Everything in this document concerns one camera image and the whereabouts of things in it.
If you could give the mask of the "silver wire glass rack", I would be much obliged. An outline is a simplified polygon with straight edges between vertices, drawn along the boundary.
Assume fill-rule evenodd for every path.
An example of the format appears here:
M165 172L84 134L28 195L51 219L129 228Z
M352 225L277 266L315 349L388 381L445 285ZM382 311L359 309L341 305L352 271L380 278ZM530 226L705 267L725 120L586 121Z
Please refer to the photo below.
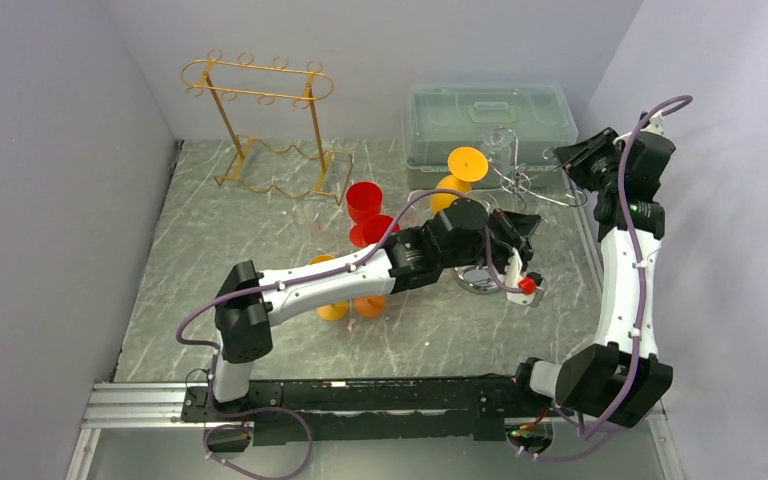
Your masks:
M586 194L577 187L566 189L564 200L555 199L535 191L536 179L549 172L560 169L558 164L550 167L547 171L538 173L527 173L527 165L518 159L519 139L516 148L516 158L514 165L506 169L498 169L489 162L490 179L485 183L490 185L490 189L473 190L467 196L478 201L487 211L491 211L500 206L501 194L509 196L510 204L514 211L521 211L526 206L526 196L530 195L535 199L553 203L562 207L578 208L587 203ZM500 291L500 288L494 283L487 273L484 266L458 267L452 271L455 283L472 294L491 295Z

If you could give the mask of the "clear ribbed wine glass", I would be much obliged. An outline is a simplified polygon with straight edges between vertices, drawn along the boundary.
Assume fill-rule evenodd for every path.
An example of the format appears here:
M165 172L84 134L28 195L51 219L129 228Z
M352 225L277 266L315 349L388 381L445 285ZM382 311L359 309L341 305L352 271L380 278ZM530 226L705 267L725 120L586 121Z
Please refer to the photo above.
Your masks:
M495 128L482 135L480 150L492 166L502 170L514 165L517 146L518 136L514 131Z

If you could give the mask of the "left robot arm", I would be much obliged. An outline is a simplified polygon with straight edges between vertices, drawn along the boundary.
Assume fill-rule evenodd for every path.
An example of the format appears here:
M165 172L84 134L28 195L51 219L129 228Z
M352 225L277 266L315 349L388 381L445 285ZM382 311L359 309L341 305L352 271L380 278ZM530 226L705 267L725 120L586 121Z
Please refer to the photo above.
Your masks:
M533 256L536 214L487 211L461 198L418 227L343 257L282 270L234 265L216 299L219 346L208 407L224 420L247 406L256 360L273 348L272 328L302 313L364 296L389 296L436 283L448 269L481 266L513 274L516 288Z

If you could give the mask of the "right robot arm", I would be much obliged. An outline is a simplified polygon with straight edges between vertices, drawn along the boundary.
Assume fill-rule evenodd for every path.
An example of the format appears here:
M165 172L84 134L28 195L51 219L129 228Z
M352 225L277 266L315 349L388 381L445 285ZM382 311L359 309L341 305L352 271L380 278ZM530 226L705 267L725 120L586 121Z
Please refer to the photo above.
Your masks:
M546 405L632 428L670 388L671 366L658 358L653 329L654 269L665 235L655 201L674 143L647 128L636 137L607 128L555 148L562 170L597 196L594 218L603 260L600 318L593 342L562 363L531 357L511 388L517 411Z

